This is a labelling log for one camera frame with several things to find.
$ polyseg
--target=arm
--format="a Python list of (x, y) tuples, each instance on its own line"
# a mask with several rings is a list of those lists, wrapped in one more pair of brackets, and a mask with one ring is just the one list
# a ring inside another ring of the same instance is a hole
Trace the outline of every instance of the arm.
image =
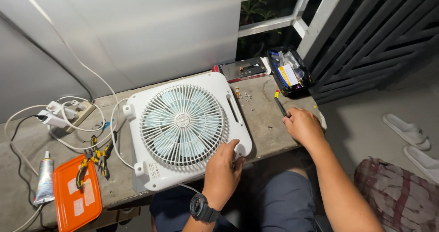
[(326, 141), (318, 119), (291, 108), (282, 118), (288, 133), (310, 153), (317, 169), (326, 215), (337, 232), (384, 232), (369, 204), (349, 180)]
[[(238, 139), (228, 144), (218, 146), (217, 152), (210, 158), (206, 165), (204, 176), (204, 188), (202, 194), (206, 196), (209, 207), (221, 211), (224, 205), (235, 192), (238, 182), (241, 179), (242, 165), (245, 158), (240, 157), (233, 166), (236, 157), (235, 146)], [(211, 232), (215, 223), (206, 223), (195, 220), (190, 216), (183, 232)]]

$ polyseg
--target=wristwatch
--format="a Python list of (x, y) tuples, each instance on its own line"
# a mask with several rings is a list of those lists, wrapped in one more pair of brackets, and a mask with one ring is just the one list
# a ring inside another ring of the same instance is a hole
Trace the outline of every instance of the wristwatch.
[(207, 223), (215, 222), (220, 215), (218, 211), (210, 208), (206, 196), (196, 193), (190, 201), (190, 214), (195, 220)]

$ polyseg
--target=orange container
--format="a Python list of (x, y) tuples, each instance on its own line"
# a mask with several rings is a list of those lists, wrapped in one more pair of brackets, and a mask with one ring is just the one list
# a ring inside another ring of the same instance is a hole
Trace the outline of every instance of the orange container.
[(102, 211), (101, 192), (93, 162), (89, 162), (82, 189), (76, 187), (76, 174), (84, 154), (63, 163), (54, 171), (54, 195), (58, 230), (74, 231), (97, 218)]

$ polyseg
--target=power strip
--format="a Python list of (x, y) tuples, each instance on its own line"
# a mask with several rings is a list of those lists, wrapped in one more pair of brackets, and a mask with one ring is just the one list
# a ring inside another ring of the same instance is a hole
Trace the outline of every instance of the power strip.
[[(85, 110), (79, 110), (79, 109), (76, 110), (76, 113), (78, 113), (78, 117), (70, 121), (70, 123), (75, 127), (78, 127), (85, 120), (85, 118), (87, 118), (91, 114), (91, 112), (93, 112), (93, 110), (95, 109), (95, 106), (93, 106), (91, 103), (87, 101), (83, 101), (81, 103), (87, 106), (87, 108)], [(68, 134), (71, 134), (73, 133), (75, 128), (67, 126), (63, 128), (63, 130), (66, 131)]]

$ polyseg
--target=box fan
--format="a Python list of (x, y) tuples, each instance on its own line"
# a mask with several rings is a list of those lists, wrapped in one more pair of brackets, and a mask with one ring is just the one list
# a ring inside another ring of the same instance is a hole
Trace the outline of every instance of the box fan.
[(136, 93), (123, 112), (137, 159), (134, 171), (148, 190), (162, 190), (204, 174), (220, 143), (239, 139), (236, 159), (252, 149), (233, 92), (218, 72)]

